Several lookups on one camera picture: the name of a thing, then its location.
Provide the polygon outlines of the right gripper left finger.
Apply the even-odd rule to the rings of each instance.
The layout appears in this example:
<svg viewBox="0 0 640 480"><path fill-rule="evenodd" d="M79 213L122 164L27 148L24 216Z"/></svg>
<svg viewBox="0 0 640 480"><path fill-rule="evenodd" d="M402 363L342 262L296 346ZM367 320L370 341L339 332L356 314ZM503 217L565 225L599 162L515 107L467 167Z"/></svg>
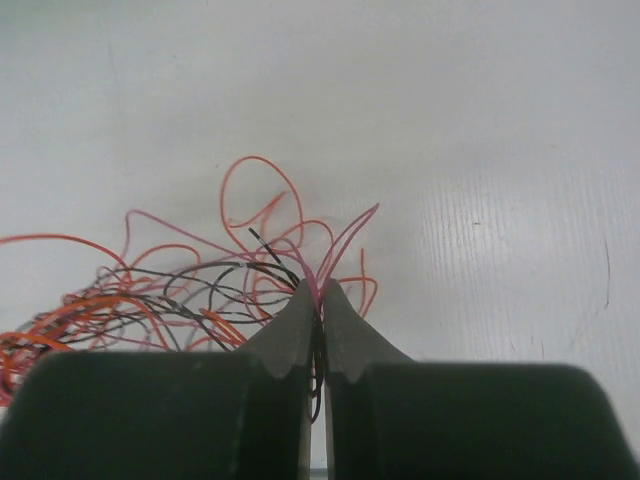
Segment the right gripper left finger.
<svg viewBox="0 0 640 480"><path fill-rule="evenodd" d="M1 424L5 479L305 479L314 298L222 352L57 353Z"/></svg>

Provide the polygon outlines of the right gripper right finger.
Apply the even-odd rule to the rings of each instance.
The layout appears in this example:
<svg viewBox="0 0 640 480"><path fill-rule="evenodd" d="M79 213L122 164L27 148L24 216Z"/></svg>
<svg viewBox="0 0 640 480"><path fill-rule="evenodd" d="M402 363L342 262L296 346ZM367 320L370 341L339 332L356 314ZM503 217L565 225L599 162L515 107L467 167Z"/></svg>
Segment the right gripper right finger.
<svg viewBox="0 0 640 480"><path fill-rule="evenodd" d="M608 397L565 364L419 362L323 299L333 479L635 479Z"/></svg>

